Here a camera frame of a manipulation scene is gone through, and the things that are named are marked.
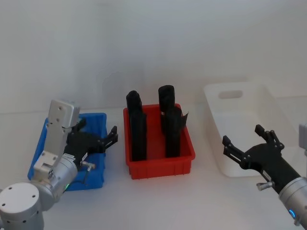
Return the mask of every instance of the robotic arm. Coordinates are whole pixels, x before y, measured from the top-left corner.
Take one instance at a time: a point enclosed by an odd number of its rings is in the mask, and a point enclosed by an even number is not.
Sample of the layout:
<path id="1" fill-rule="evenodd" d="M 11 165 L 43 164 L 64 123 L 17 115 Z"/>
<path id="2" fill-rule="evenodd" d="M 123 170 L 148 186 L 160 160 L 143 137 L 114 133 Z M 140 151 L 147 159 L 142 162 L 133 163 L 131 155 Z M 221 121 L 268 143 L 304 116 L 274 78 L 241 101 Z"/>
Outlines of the robotic arm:
<path id="1" fill-rule="evenodd" d="M 279 194 L 279 199 L 294 219 L 294 224 L 297 226 L 301 224 L 304 229 L 307 229 L 307 179 L 301 177 L 282 158 L 281 151 L 284 145 L 273 130 L 265 131 L 262 126 L 257 125 L 255 132 L 266 143 L 242 152 L 231 143 L 227 136 L 224 136 L 224 155 L 237 162 L 242 169 L 258 171 L 267 181 L 258 183 L 258 189 L 262 191 L 272 187 Z"/>
<path id="2" fill-rule="evenodd" d="M 31 182 L 0 190 L 0 228 L 43 230 L 42 212 L 59 201 L 81 167 L 87 167 L 87 173 L 95 168 L 86 157 L 104 153 L 118 141 L 116 126 L 106 138 L 82 132 L 86 120 L 78 122 L 79 111 L 71 103 L 51 102 L 44 151 L 34 165 Z"/>

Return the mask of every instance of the blue plastic tray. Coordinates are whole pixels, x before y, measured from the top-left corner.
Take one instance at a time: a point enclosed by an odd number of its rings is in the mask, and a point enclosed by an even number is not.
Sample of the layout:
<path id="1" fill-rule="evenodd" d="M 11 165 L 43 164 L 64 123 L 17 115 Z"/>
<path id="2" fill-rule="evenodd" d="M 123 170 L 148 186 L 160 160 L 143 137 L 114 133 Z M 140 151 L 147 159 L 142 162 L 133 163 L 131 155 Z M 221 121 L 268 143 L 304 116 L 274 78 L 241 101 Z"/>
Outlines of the blue plastic tray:
<path id="1" fill-rule="evenodd" d="M 79 118 L 86 118 L 86 126 L 82 129 L 84 132 L 95 133 L 100 135 L 102 138 L 107 136 L 106 132 L 106 114 L 104 113 L 92 113 L 92 114 L 80 114 Z M 38 160 L 40 154 L 44 150 L 45 139 L 47 135 L 46 124 L 48 123 L 48 119 L 46 118 L 42 133 L 40 135 L 37 148 L 29 169 L 28 178 L 31 178 L 34 175 L 34 164 Z M 86 184 L 82 183 L 71 183 L 68 187 L 67 191 L 75 191 L 75 190 L 86 190 L 86 189 L 94 189 L 101 188 L 104 183 L 104 169 L 105 169 L 105 156 L 103 153 L 95 153 L 91 154 L 86 158 L 87 162 L 96 164 L 96 168 L 91 170 L 89 173 Z M 81 169 L 78 172 L 77 177 L 74 181 L 82 181 L 85 177 L 86 168 Z"/>

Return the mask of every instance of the white bin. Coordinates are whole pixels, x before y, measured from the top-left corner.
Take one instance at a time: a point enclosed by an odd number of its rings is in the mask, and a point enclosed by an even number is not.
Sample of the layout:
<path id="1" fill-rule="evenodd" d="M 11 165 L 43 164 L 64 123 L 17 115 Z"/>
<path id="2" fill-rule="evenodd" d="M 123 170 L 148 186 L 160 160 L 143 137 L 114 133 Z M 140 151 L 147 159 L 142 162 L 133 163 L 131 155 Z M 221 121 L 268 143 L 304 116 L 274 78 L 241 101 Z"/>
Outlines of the white bin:
<path id="1" fill-rule="evenodd" d="M 282 151 L 290 159 L 297 148 L 297 132 L 264 85 L 251 82 L 211 84 L 204 87 L 211 111 L 207 134 L 216 162 L 223 174 L 230 177 L 259 175 L 240 166 L 223 154 L 222 138 L 227 135 L 242 151 L 265 141 L 255 132 L 257 124 L 274 130 L 285 145 Z"/>

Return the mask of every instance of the red plastic tray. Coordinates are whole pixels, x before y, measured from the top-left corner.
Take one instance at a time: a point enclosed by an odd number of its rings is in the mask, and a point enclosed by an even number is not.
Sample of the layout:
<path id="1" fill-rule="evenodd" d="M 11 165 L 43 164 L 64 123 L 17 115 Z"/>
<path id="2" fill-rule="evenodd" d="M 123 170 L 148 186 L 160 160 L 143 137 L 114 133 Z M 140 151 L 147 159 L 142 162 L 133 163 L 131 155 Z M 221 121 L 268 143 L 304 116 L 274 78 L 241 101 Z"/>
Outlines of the red plastic tray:
<path id="1" fill-rule="evenodd" d="M 131 160 L 131 132 L 128 109 L 124 109 L 126 164 L 132 179 L 171 176 L 190 173 L 195 151 L 187 127 L 182 130 L 180 157 L 165 157 L 165 137 L 161 131 L 160 107 L 158 104 L 144 105 L 147 114 L 147 160 Z"/>

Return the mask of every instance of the white tabletop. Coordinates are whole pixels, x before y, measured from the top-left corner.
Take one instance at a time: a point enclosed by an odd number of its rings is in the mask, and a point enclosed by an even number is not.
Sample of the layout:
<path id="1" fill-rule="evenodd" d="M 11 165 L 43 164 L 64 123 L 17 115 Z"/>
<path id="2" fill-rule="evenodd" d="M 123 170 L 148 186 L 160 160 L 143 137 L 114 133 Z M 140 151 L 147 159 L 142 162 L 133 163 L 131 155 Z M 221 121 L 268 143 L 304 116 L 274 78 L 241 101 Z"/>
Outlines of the white tabletop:
<path id="1" fill-rule="evenodd" d="M 307 98 L 279 103 L 294 126 L 307 121 Z M 123 109 L 87 111 L 106 113 L 108 130 L 118 126 L 118 143 L 107 151 L 104 187 L 65 193 L 44 213 L 45 230 L 302 229 L 294 226 L 272 189 L 257 190 L 256 183 L 264 182 L 260 176 L 229 178 L 218 171 L 205 134 L 206 105 L 182 108 L 189 111 L 187 126 L 196 152 L 191 173 L 142 180 L 132 180 L 125 164 Z M 46 116 L 0 115 L 0 188 L 27 181 Z"/>

